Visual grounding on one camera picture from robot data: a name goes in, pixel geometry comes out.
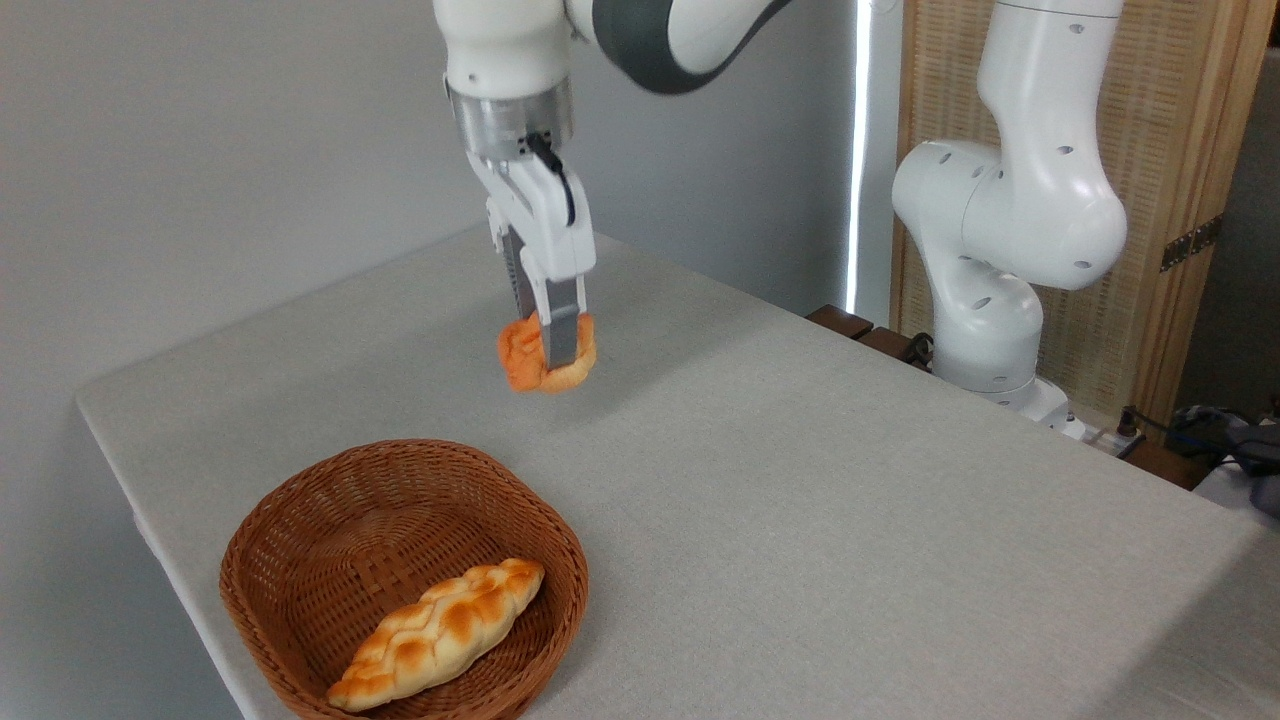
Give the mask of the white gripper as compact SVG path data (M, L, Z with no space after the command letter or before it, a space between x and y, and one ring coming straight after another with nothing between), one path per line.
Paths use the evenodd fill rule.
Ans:
M584 278L596 261L585 188L552 151L498 159L467 151L486 191L486 219L506 269L521 320L538 316L532 279L539 284L539 318L548 370L579 357Z

